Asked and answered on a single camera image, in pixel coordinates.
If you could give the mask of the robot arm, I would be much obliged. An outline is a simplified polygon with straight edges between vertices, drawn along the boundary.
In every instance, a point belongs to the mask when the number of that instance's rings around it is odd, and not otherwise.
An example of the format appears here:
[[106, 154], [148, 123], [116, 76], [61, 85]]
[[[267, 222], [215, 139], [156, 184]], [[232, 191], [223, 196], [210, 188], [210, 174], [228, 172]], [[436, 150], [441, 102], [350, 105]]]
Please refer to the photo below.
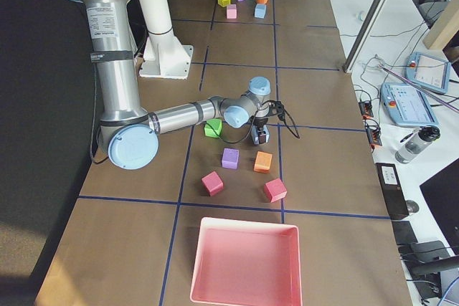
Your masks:
[[[223, 118], [239, 128], [250, 125], [257, 143], [265, 143], [262, 131], [273, 108], [270, 83], [254, 77], [236, 99], [214, 96], [199, 102], [148, 112], [141, 106], [135, 48], [128, 20], [130, 0], [70, 0], [85, 6], [93, 52], [90, 55], [97, 84], [103, 93], [100, 147], [110, 161], [135, 170], [149, 164], [158, 151], [158, 136]], [[167, 0], [139, 0], [146, 23], [146, 57], [143, 76], [185, 79], [193, 49], [174, 34]]]

